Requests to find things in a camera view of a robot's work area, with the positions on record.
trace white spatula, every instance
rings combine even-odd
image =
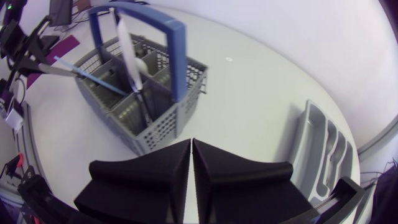
[[[114,18],[118,16],[113,8],[109,9]],[[119,43],[122,50],[122,55],[124,59],[124,63],[127,67],[127,73],[131,77],[134,83],[131,83],[132,90],[136,93],[137,99],[141,103],[142,114],[144,115],[144,119],[146,124],[149,126],[152,124],[152,118],[150,117],[147,109],[147,105],[145,103],[144,96],[142,95],[142,80],[139,74],[139,69],[136,63],[136,53],[134,51],[134,46],[131,42],[129,31],[127,30],[127,26],[124,23],[122,17],[119,17],[119,22],[116,22],[116,32],[119,37]]]

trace white table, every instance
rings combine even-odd
[[[297,118],[313,100],[354,144],[341,111],[311,77],[268,47],[220,24],[155,7],[187,25],[187,54],[209,66],[207,95],[174,142],[197,138],[224,150],[261,162],[286,161]],[[133,34],[165,44],[165,35],[135,19],[126,18]],[[103,40],[116,36],[113,20],[101,16]],[[72,32],[80,45],[63,59],[75,63],[94,48],[88,22]],[[135,158],[94,114],[73,78],[42,75],[27,91],[32,108],[35,141],[45,175],[54,194],[74,207],[73,200],[91,180],[94,160]],[[356,147],[351,178],[359,183]],[[191,162],[184,223],[198,222]],[[353,220],[353,214],[346,222]]]

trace blue stick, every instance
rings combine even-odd
[[[83,71],[82,69],[80,69],[80,68],[78,68],[78,67],[76,67],[74,65],[69,64],[68,62],[60,59],[58,56],[54,56],[54,59],[59,61],[60,63],[62,63],[64,65],[68,66],[69,68],[71,68],[73,71],[79,73],[80,75],[82,75],[84,77],[87,77],[90,80],[93,80],[94,82],[100,84],[101,86],[106,87],[106,88],[114,91],[115,93],[119,93],[120,95],[127,96],[127,93],[125,91],[122,91],[122,90],[116,88],[115,86],[112,86],[111,84],[109,84],[107,82],[104,82],[104,81],[100,80],[99,78],[97,78],[97,77],[95,77],[95,76]]]

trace gray plastic organizer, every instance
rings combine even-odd
[[[291,181],[312,205],[326,200],[338,179],[351,175],[353,148],[314,102],[308,100],[290,157]]]
[[[181,132],[193,114],[199,94],[205,91],[206,66],[187,58],[188,93],[178,103],[170,91],[167,49],[143,37],[131,34],[136,57],[148,66],[142,74],[143,92],[154,122],[147,127],[135,93],[131,91],[117,37],[105,42],[77,61],[76,67],[128,92],[123,97],[93,81],[78,77],[77,85],[95,113],[137,155],[144,155],[168,145]]]

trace purple strip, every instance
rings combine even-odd
[[[79,45],[79,41],[76,40],[76,38],[72,35],[69,37],[63,39],[59,43],[57,43],[52,49],[51,52],[46,56],[47,61],[49,62],[50,65],[54,64],[56,60],[54,59],[54,56],[62,57],[65,54],[67,54],[71,49],[74,49],[77,45]],[[28,89],[33,82],[36,81],[40,77],[41,74],[30,74],[27,77],[27,84],[26,88]]]

